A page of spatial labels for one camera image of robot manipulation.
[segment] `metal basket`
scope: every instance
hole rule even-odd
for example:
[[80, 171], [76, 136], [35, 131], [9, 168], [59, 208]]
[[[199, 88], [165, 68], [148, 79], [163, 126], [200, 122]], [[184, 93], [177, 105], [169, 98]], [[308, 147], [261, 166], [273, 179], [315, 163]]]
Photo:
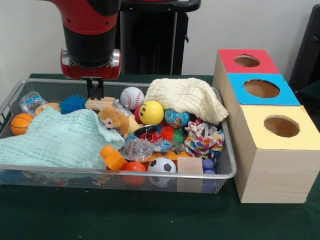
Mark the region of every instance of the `metal basket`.
[[[146, 94], [149, 84], [105, 82], [104, 95], [119, 98], [130, 86]], [[221, 101], [218, 90], [213, 89]], [[27, 79], [18, 83], [0, 107], [0, 138], [11, 137], [10, 122], [21, 113], [20, 99], [36, 91], [48, 102], [60, 102], [72, 94], [87, 95], [82, 80]], [[192, 192], [216, 194], [227, 179], [237, 171], [227, 122], [222, 122], [225, 134], [224, 149], [215, 165], [217, 174], [182, 174], [134, 171], [111, 171], [59, 167], [39, 167], [0, 164], [0, 183], [7, 185], [50, 186], [70, 188], [99, 188], [163, 192]]]

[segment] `red box top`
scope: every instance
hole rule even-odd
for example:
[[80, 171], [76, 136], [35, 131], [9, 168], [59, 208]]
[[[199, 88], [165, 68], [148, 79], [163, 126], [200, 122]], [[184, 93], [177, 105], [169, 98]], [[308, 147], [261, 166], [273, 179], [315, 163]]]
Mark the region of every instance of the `red box top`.
[[276, 65], [263, 49], [219, 49], [229, 74], [279, 74]]

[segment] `yellow box top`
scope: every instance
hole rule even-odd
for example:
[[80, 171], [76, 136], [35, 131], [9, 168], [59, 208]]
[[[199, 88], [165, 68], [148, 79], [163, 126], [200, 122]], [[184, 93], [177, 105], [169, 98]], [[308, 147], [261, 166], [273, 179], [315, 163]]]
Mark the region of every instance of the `yellow box top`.
[[320, 133], [303, 106], [241, 108], [258, 149], [320, 150]]

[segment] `soccer ball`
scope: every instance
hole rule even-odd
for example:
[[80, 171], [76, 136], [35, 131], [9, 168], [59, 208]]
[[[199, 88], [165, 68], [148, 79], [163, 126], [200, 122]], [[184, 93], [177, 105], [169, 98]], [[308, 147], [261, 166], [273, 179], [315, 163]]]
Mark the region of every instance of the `soccer ball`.
[[172, 177], [149, 176], [148, 179], [152, 185], [158, 188], [168, 188], [175, 184], [175, 178]]
[[148, 172], [156, 172], [156, 173], [176, 173], [177, 168], [175, 163], [166, 158], [166, 157], [158, 157], [152, 162], [148, 167]]

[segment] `smiley face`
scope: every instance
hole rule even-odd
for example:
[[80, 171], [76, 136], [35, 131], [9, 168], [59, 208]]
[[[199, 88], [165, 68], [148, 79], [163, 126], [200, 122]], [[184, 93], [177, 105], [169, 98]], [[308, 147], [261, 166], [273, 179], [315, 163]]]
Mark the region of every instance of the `smiley face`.
[[156, 101], [144, 102], [139, 110], [140, 120], [145, 125], [157, 125], [164, 119], [165, 110], [160, 103]]

